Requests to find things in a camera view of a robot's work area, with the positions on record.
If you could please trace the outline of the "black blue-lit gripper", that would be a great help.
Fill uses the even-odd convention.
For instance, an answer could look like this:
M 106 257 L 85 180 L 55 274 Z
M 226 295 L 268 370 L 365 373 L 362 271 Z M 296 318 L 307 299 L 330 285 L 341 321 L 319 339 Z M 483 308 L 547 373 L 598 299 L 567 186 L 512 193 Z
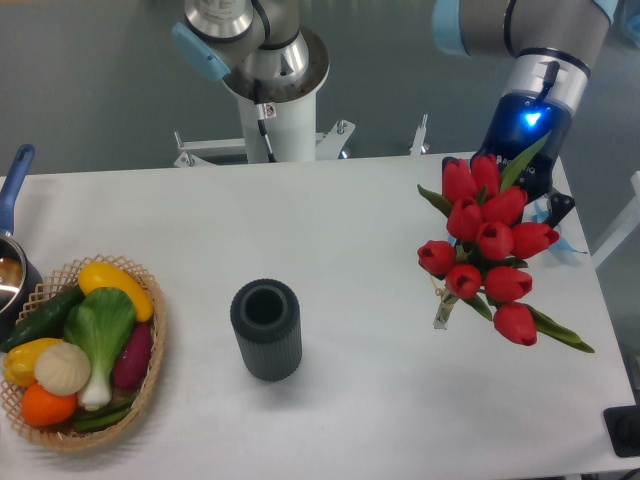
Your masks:
M 553 168 L 570 125 L 571 114 L 562 107 L 546 102 L 537 104 L 532 97 L 523 94 L 507 94 L 499 101 L 485 139 L 473 159 L 494 154 L 502 171 L 517 155 L 547 135 L 546 143 L 517 180 L 528 199 L 537 200 L 552 187 Z M 574 209 L 574 198 L 554 192 L 548 198 L 547 207 L 544 223 L 555 228 Z

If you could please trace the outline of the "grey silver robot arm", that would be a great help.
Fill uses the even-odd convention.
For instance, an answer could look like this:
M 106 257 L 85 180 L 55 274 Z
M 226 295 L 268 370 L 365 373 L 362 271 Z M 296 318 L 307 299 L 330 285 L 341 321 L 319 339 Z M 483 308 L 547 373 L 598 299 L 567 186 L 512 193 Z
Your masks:
M 552 171 L 615 9 L 613 1 L 439 1 L 433 9 L 441 51 L 514 59 L 480 153 L 504 168 L 541 143 L 516 182 L 531 199 L 547 198 L 549 226 L 574 206 L 553 188 Z M 236 97 L 250 162 L 317 158 L 316 94 L 329 58 L 297 2 L 188 1 L 171 37 L 194 70 Z

